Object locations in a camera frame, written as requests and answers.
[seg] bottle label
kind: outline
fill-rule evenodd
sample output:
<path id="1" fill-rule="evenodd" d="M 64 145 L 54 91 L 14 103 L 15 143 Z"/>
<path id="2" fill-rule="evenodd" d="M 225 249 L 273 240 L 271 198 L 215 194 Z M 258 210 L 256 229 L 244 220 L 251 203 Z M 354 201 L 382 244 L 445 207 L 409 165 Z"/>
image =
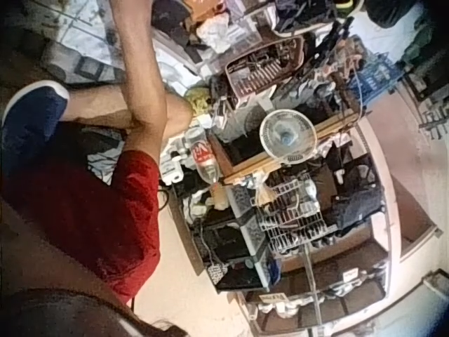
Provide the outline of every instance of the bottle label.
<path id="1" fill-rule="evenodd" d="M 194 161 L 198 164 L 202 164 L 205 161 L 215 158 L 210 145 L 205 140 L 200 140 L 194 143 L 191 151 Z"/>

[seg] wire rack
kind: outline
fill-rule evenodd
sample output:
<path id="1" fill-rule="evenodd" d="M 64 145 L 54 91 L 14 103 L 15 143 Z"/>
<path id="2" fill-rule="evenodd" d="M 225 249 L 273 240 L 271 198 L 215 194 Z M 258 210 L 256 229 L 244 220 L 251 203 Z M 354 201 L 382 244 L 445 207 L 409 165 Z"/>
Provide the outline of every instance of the wire rack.
<path id="1" fill-rule="evenodd" d="M 308 173 L 273 187 L 277 198 L 256 208 L 260 229 L 265 232 L 269 248 L 276 255 L 320 239 L 338 228 L 327 226 L 316 200 L 316 187 Z"/>

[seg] red shorts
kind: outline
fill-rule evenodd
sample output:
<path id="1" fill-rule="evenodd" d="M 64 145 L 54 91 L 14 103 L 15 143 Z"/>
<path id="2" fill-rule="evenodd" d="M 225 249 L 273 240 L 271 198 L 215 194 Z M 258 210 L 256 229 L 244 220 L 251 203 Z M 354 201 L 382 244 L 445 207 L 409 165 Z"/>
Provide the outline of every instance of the red shorts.
<path id="1" fill-rule="evenodd" d="M 84 168 L 50 161 L 11 176 L 4 197 L 126 303 L 160 259 L 158 186 L 155 161 L 144 152 L 127 151 L 111 186 Z"/>

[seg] sticker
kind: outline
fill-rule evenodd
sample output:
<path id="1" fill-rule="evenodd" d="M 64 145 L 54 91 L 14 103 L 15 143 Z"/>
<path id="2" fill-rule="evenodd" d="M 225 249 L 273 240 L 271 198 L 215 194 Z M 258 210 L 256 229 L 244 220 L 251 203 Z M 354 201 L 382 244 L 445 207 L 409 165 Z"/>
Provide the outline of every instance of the sticker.
<path id="1" fill-rule="evenodd" d="M 191 151 L 194 161 L 199 164 L 215 158 L 210 145 L 205 140 L 194 143 Z"/>
<path id="2" fill-rule="evenodd" d="M 260 300 L 266 304 L 275 304 L 279 302 L 288 302 L 288 297 L 284 293 L 268 293 L 259 295 Z"/>
<path id="3" fill-rule="evenodd" d="M 350 282 L 358 277 L 358 268 L 347 270 L 343 273 L 343 282 Z"/>

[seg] blue crate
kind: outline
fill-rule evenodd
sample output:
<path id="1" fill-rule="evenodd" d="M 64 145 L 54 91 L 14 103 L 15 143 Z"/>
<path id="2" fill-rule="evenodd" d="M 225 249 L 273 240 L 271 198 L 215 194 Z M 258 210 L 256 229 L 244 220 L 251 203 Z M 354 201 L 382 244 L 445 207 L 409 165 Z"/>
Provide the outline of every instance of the blue crate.
<path id="1" fill-rule="evenodd" d="M 385 91 L 393 89 L 403 74 L 403 71 L 388 59 L 388 53 L 372 54 L 368 52 L 365 67 L 357 72 L 363 105 L 372 102 Z M 357 99 L 360 99 L 355 77 L 349 82 L 349 89 Z"/>

